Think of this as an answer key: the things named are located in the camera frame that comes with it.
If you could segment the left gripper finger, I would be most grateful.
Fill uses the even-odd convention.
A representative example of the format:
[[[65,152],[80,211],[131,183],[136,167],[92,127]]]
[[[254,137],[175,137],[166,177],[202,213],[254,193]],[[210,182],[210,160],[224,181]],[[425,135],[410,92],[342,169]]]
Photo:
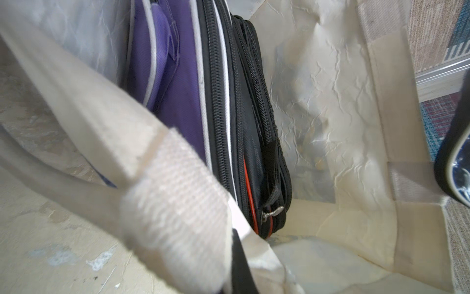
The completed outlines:
[[[236,229],[232,229],[232,261],[228,280],[220,290],[221,294],[258,294],[242,243]]]

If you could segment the canvas tote bag starry print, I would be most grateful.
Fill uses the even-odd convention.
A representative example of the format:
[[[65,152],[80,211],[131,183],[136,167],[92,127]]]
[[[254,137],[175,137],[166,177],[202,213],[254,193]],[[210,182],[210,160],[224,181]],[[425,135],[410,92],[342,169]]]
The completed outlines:
[[[292,201],[264,239],[127,92],[132,1],[1,2],[1,292],[450,294],[398,1],[225,1],[257,32]]]

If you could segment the clear ping pong set case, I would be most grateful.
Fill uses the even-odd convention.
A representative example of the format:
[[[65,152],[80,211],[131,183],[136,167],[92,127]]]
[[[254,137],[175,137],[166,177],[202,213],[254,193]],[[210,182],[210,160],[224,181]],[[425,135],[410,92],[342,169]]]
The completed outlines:
[[[470,73],[463,79],[455,115],[434,163],[439,187],[466,207],[470,205]]]

